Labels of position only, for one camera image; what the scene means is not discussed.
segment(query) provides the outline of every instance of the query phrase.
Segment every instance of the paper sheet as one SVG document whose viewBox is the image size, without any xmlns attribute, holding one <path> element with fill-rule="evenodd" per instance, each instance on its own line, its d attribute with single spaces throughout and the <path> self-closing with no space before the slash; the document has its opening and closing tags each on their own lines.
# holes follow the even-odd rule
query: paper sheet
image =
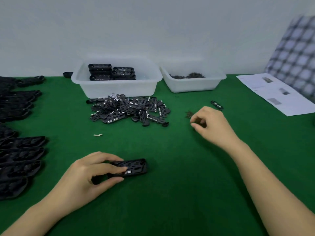
<svg viewBox="0 0 315 236">
<path fill-rule="evenodd" d="M 315 113 L 315 104 L 270 74 L 236 77 L 287 116 Z"/>
</svg>

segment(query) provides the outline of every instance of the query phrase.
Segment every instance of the translucent plastic container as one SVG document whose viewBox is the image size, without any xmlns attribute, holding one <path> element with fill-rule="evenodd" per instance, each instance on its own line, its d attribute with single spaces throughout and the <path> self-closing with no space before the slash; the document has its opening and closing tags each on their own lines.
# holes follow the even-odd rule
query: translucent plastic container
<svg viewBox="0 0 315 236">
<path fill-rule="evenodd" d="M 160 70 L 163 79 L 173 93 L 213 90 L 226 75 L 218 70 L 213 70 L 204 61 L 178 61 L 161 63 Z M 201 73 L 205 78 L 197 79 L 174 79 L 171 75 L 187 76 L 192 72 Z"/>
<path fill-rule="evenodd" d="M 104 63 L 112 67 L 133 67 L 135 80 L 90 81 L 89 64 Z M 88 98 L 104 98 L 112 93 L 127 97 L 150 96 L 162 80 L 159 67 L 144 57 L 101 56 L 85 60 L 71 76 L 73 83 L 79 84 Z"/>
</svg>

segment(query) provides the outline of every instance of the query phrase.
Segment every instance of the hand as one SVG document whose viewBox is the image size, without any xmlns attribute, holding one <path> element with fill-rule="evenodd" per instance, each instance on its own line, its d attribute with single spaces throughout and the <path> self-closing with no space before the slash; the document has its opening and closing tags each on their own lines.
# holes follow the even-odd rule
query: hand
<svg viewBox="0 0 315 236">
<path fill-rule="evenodd" d="M 122 161 L 123 159 L 108 153 L 94 152 L 76 160 L 39 204 L 49 207 L 62 218 L 91 202 L 115 184 L 122 182 L 124 178 L 112 177 L 98 185 L 92 183 L 93 176 L 122 173 L 128 169 L 103 163 L 106 160 Z"/>
<path fill-rule="evenodd" d="M 221 111 L 205 106 L 191 117 L 190 122 L 203 138 L 225 151 L 241 142 Z M 195 122 L 207 126 L 204 128 Z"/>
</svg>

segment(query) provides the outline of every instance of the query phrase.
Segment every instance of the finger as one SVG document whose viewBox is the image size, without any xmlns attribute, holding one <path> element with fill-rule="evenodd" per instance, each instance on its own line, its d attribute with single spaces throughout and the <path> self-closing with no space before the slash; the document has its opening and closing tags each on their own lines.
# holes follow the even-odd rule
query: finger
<svg viewBox="0 0 315 236">
<path fill-rule="evenodd" d="M 82 158 L 82 160 L 87 163 L 87 164 L 97 164 L 97 163 L 102 163 L 106 160 L 110 160 L 110 161 L 122 161 L 123 159 L 113 155 L 113 154 L 109 154 L 109 153 L 104 153 L 104 152 L 94 152 L 91 153 L 87 156 L 85 156 L 84 158 Z"/>
<path fill-rule="evenodd" d="M 191 117 L 190 123 L 195 122 L 198 118 L 201 118 L 206 121 L 208 117 L 209 117 L 209 114 L 206 111 L 201 109 Z"/>
<path fill-rule="evenodd" d="M 88 171 L 89 171 L 90 177 L 93 177 L 93 176 L 105 175 L 107 173 L 119 174 L 119 173 L 125 172 L 127 169 L 128 167 L 116 167 L 109 163 L 100 163 L 100 164 L 90 165 Z"/>
<path fill-rule="evenodd" d="M 206 129 L 197 123 L 191 123 L 191 126 L 198 132 L 201 136 L 204 136 Z"/>
<path fill-rule="evenodd" d="M 109 178 L 106 181 L 104 181 L 98 185 L 95 185 L 94 191 L 95 191 L 96 197 L 99 196 L 100 194 L 104 193 L 109 188 L 112 188 L 117 183 L 122 182 L 123 180 L 124 180 L 124 178 L 122 178 L 122 177 L 112 177 L 112 178 Z"/>
</svg>

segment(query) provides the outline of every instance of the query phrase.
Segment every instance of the green table mat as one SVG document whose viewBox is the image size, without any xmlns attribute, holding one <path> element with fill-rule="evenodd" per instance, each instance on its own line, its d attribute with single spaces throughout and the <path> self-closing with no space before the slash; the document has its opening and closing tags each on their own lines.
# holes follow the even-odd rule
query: green table mat
<svg viewBox="0 0 315 236">
<path fill-rule="evenodd" d="M 146 158 L 148 173 L 127 178 L 68 215 L 48 235 L 267 235 L 234 162 L 202 139 L 185 118 L 215 100 L 238 136 L 315 211 L 315 114 L 286 117 L 228 75 L 213 91 L 172 93 L 164 81 L 154 96 L 171 109 L 169 126 L 131 119 L 92 122 L 79 85 L 48 77 L 33 113 L 9 122 L 21 137 L 47 136 L 45 166 L 18 198 L 0 202 L 0 232 L 40 201 L 76 159 L 103 151 Z"/>
</svg>

